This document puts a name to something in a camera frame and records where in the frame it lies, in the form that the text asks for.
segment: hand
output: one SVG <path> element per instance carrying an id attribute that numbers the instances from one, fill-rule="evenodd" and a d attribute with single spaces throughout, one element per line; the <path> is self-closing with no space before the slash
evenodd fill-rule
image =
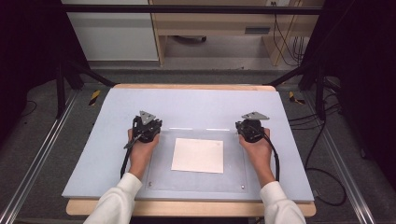
<path id="1" fill-rule="evenodd" d="M 264 132 L 270 137 L 269 129 L 264 129 Z M 260 185 L 264 187 L 266 184 L 275 181 L 270 166 L 272 153 L 270 144 L 263 138 L 256 143 L 249 143 L 245 141 L 244 137 L 240 134 L 239 144 L 241 144 L 247 152 L 250 162 L 259 178 Z"/>
<path id="2" fill-rule="evenodd" d="M 132 129 L 128 130 L 128 141 L 133 138 Z M 156 134 L 152 142 L 142 143 L 137 140 L 132 148 L 132 153 L 129 157 L 131 160 L 131 168 L 129 173 L 136 176 L 139 180 L 142 180 L 143 174 L 145 173 L 146 167 L 151 159 L 152 151 L 158 145 L 160 135 Z"/>

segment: metal rail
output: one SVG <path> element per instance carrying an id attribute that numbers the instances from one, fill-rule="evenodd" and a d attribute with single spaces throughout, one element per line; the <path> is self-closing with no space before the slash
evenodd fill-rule
<path id="1" fill-rule="evenodd" d="M 307 104 L 309 105 L 311 111 L 315 113 L 315 100 L 313 94 L 305 92 L 304 98 L 307 100 Z M 356 216 L 358 217 L 359 221 L 361 222 L 361 224 L 375 224 L 375 220 L 370 211 L 370 208 L 368 207 L 366 201 L 364 201 L 358 185 L 353 179 L 352 174 L 349 172 L 349 169 L 347 168 L 344 159 L 342 158 L 336 144 L 332 140 L 332 136 L 330 135 L 329 130 L 326 127 L 323 130 L 323 142 L 326 145 L 326 149 L 329 152 L 330 158 L 332 159 L 332 164 L 334 165 L 335 171 L 339 175 L 341 182 L 346 188 L 348 199 L 352 204 L 352 207 L 355 210 Z"/>
<path id="2" fill-rule="evenodd" d="M 8 203 L 8 206 L 1 214 L 0 224 L 13 223 L 13 221 L 17 217 L 17 214 L 20 212 L 21 207 L 27 195 L 29 194 L 33 184 L 35 183 L 35 180 L 37 179 L 38 174 L 40 173 L 41 168 L 44 165 L 44 162 L 46 161 L 46 158 L 50 154 L 50 151 L 52 150 L 52 147 L 62 127 L 64 126 L 64 123 L 74 105 L 74 102 L 76 101 L 77 96 L 78 96 L 78 91 L 72 91 L 72 94 L 69 96 L 69 99 L 67 100 L 66 109 L 64 113 L 59 119 L 56 119 L 55 122 L 53 123 L 46 139 L 41 145 L 41 148 L 38 150 L 29 170 L 24 176 L 17 191 L 14 193 L 14 196 L 12 197 L 11 201 Z"/>

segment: black pole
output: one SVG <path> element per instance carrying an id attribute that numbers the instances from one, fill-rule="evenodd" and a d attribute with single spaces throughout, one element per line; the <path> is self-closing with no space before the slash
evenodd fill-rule
<path id="1" fill-rule="evenodd" d="M 58 95 L 58 113 L 56 119 L 60 118 L 66 108 L 66 98 L 64 94 L 64 75 L 62 74 L 62 62 L 56 68 L 56 91 Z"/>
<path id="2" fill-rule="evenodd" d="M 100 81 L 101 83 L 103 83 L 104 85 L 106 85 L 108 87 L 114 87 L 115 85 L 119 84 L 119 83 L 112 82 L 112 81 L 94 73 L 91 69 L 85 68 L 85 67 L 79 65 L 78 63 L 75 63 L 73 61 L 68 61 L 68 62 L 71 66 L 73 66 L 75 69 L 77 69 L 81 73 L 84 73 L 84 74 Z"/>
<path id="3" fill-rule="evenodd" d="M 246 7 L 246 6 L 184 6 L 184 5 L 73 5 L 41 6 L 46 12 L 101 12 L 101 13 L 215 13 L 215 14 L 276 14 L 320 15 L 334 13 L 338 8 L 322 7 Z"/>
<path id="4" fill-rule="evenodd" d="M 318 64 L 318 75 L 317 75 L 317 89 L 316 89 L 316 98 L 315 98 L 315 110 L 317 111 L 318 117 L 321 120 L 326 119 L 326 111 L 324 110 L 324 102 L 323 102 L 323 91 L 324 91 L 324 73 L 323 68 Z"/>
<path id="5" fill-rule="evenodd" d="M 316 61 L 314 61 L 314 60 L 307 61 L 306 63 L 300 65 L 299 67 L 289 71 L 287 74 L 283 75 L 282 77 L 279 77 L 279 78 L 275 79 L 274 81 L 267 83 L 267 84 L 263 84 L 263 85 L 269 85 L 269 86 L 276 87 L 276 86 L 282 84 L 283 82 L 289 80 L 292 77 L 302 75 L 308 69 L 310 69 L 312 67 L 312 65 L 314 65 L 315 63 L 316 63 Z"/>

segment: finger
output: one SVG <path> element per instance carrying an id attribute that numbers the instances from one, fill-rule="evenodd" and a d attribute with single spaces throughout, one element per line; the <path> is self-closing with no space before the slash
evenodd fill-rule
<path id="1" fill-rule="evenodd" d="M 270 130 L 269 130 L 269 129 L 264 128 L 264 133 L 265 133 L 268 137 L 270 137 Z"/>
<path id="2" fill-rule="evenodd" d="M 158 144 L 158 142 L 160 141 L 160 135 L 158 133 L 155 134 L 153 141 L 155 142 L 155 144 Z"/>
<path id="3" fill-rule="evenodd" d="M 244 136 L 242 136 L 241 134 L 238 134 L 238 138 L 239 138 L 239 144 L 242 145 L 244 142 L 246 142 Z"/>
<path id="4" fill-rule="evenodd" d="M 133 134 L 132 134 L 132 129 L 129 129 L 129 130 L 128 130 L 128 140 L 129 140 L 129 141 L 132 140 L 132 136 L 133 136 Z"/>

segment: white sleeve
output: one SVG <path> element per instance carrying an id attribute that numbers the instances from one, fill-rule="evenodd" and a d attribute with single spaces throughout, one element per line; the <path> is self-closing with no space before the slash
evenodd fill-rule
<path id="1" fill-rule="evenodd" d="M 100 198 L 84 223 L 129 223 L 134 210 L 134 196 L 141 187 L 142 182 L 136 176 L 125 173 L 120 183 Z"/>
<path id="2" fill-rule="evenodd" d="M 266 184 L 260 191 L 265 206 L 264 218 L 266 224 L 305 223 L 303 213 L 297 204 L 286 197 L 279 182 Z"/>

